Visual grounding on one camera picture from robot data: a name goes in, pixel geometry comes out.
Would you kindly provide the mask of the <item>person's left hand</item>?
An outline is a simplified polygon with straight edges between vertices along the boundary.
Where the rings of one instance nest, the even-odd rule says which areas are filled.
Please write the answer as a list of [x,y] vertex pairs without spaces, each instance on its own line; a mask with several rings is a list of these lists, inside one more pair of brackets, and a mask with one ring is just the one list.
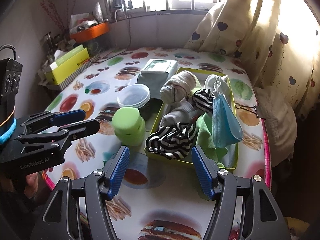
[[[22,179],[22,184],[25,186],[23,193],[24,195],[28,198],[31,199],[35,196],[35,194],[38,191],[38,174],[33,173],[30,175],[27,175],[24,179]],[[9,191],[9,192],[15,192],[15,193],[21,193],[21,190],[16,190],[14,188],[13,182],[6,178],[3,174],[1,174],[1,188],[4,191]]]

